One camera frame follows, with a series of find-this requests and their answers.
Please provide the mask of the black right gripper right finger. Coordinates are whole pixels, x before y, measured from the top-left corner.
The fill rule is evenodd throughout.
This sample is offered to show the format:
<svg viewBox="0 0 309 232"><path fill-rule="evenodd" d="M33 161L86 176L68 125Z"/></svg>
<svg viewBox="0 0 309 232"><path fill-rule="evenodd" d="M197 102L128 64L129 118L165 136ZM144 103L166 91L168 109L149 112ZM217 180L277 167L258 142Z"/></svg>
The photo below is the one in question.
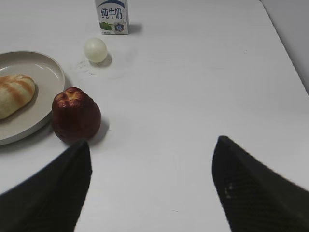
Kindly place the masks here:
<svg viewBox="0 0 309 232"><path fill-rule="evenodd" d="M219 136L212 178L233 232L307 232L309 192Z"/></svg>

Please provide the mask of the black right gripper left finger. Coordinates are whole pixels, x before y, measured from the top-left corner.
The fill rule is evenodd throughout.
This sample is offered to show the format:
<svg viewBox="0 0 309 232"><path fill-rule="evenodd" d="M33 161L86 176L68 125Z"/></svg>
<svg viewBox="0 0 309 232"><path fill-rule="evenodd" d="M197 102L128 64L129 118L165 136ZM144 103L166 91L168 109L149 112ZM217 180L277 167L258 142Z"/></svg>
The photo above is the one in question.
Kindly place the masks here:
<svg viewBox="0 0 309 232"><path fill-rule="evenodd" d="M72 232L91 182L88 143L79 141L0 196L2 232Z"/></svg>

